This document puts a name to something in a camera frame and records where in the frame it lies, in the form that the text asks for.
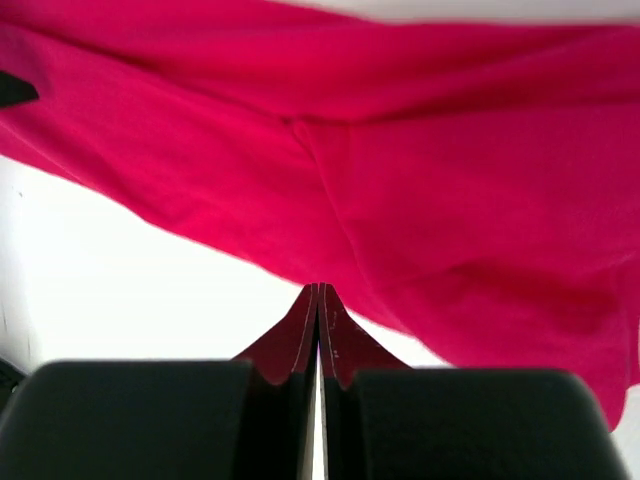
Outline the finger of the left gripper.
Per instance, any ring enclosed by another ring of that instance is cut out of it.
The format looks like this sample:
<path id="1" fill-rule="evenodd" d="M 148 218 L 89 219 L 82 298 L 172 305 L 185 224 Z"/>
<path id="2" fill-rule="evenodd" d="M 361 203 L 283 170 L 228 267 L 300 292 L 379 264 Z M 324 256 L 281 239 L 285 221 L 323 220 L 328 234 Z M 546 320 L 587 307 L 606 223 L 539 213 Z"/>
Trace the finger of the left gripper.
<path id="1" fill-rule="evenodd" d="M 0 108 L 29 103 L 39 99 L 36 88 L 8 72 L 0 72 Z"/>

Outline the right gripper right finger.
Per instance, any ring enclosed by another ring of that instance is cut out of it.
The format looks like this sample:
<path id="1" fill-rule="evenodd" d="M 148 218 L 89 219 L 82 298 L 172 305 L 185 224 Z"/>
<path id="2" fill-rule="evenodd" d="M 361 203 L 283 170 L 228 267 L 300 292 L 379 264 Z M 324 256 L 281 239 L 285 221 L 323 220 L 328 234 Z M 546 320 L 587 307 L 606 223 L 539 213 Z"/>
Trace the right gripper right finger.
<path id="1" fill-rule="evenodd" d="M 413 368 L 321 284 L 329 479 L 624 479 L 586 385 L 557 369 Z"/>

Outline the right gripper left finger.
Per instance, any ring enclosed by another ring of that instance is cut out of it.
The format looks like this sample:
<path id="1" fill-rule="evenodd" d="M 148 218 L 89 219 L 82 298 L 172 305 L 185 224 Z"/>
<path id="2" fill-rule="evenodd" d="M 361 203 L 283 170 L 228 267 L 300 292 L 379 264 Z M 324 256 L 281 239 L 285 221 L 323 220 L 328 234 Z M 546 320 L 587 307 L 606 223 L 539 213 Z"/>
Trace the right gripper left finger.
<path id="1" fill-rule="evenodd" d="M 2 414 L 2 477 L 310 478 L 318 297 L 229 360 L 43 365 Z"/>

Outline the red t-shirt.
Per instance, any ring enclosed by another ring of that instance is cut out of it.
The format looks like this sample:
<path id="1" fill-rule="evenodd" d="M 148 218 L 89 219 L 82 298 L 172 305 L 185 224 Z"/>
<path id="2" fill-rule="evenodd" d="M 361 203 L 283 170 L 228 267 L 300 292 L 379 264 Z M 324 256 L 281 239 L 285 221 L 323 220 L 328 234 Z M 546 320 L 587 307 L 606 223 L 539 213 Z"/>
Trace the red t-shirt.
<path id="1" fill-rule="evenodd" d="M 459 367 L 639 381 L 639 5 L 5 1 L 1 152 Z"/>

